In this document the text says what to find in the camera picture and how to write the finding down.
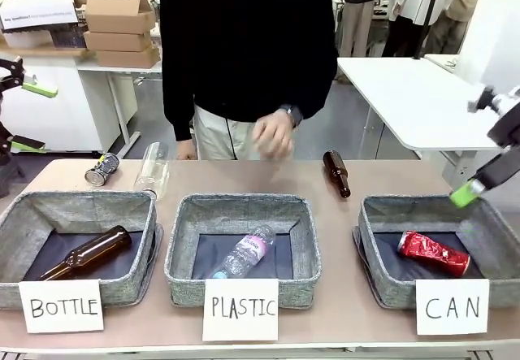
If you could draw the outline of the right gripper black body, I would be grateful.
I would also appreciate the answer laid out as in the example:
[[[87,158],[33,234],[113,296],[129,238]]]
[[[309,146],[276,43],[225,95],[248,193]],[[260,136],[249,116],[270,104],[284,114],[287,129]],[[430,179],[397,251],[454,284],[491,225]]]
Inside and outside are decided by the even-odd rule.
[[[487,136],[499,147],[519,145],[520,110],[513,107],[501,116],[489,130]]]

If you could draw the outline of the person's right hand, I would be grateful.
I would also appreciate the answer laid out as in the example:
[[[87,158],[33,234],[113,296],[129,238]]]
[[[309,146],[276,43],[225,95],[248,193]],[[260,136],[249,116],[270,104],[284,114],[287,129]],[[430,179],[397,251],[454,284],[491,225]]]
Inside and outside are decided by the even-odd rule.
[[[177,160],[197,160],[197,148],[193,139],[177,141],[176,149]]]

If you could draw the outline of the person's left hand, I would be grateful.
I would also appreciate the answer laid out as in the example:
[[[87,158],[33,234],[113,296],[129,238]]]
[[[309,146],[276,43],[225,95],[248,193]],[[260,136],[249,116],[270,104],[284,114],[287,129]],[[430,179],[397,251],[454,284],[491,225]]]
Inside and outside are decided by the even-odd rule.
[[[259,119],[253,127],[253,144],[264,159],[287,158],[293,151],[293,118],[277,110]]]

